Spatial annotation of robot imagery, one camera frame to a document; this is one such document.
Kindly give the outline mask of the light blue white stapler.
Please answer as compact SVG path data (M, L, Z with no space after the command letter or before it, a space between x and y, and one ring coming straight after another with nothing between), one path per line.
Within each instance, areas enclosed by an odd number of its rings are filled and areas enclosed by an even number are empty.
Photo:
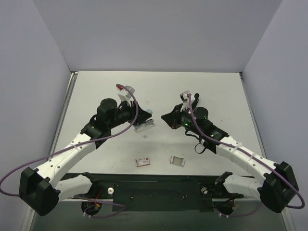
M152 118L152 110L139 109L136 119L133 119L133 127L136 133L140 133L155 126L154 119Z

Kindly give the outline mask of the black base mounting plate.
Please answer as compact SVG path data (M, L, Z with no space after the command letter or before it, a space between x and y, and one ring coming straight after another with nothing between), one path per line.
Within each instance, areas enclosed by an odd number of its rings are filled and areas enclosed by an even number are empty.
M243 198L215 184L216 176L89 174L87 198L111 199L128 211L213 211L213 200L226 205Z

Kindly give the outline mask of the open staple box tray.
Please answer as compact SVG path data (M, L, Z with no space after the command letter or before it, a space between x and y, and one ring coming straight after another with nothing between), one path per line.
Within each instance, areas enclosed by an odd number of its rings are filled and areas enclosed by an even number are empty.
M183 167L185 165L185 159L181 157L171 156L170 164Z

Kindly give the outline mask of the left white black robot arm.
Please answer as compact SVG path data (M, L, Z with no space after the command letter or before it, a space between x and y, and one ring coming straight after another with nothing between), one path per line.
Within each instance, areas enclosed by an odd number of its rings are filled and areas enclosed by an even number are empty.
M19 197L40 216L50 213L63 199L84 194L88 198L98 195L99 186L88 174L72 179L63 176L86 155L97 150L107 139L113 137L112 129L130 123L136 128L146 127L152 122L152 111L143 110L136 101L114 99L101 101L96 114L63 150L58 151L35 169L22 171Z

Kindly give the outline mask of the red white staple box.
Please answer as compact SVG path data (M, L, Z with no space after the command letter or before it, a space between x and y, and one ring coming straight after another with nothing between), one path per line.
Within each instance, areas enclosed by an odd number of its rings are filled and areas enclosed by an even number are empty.
M139 158L136 159L136 167L143 167L143 166L148 166L150 165L150 158L146 157L146 158Z

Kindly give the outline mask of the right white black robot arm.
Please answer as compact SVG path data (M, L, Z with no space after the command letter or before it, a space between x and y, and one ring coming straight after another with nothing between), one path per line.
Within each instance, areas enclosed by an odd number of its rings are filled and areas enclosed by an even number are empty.
M183 127L194 133L207 150L229 159L249 173L252 178L225 172L216 180L216 194L225 197L230 193L260 199L263 205L275 213L281 213L299 194L292 167L273 162L245 148L227 132L208 120L208 110L196 107L193 111L181 110L182 105L161 118L171 129Z

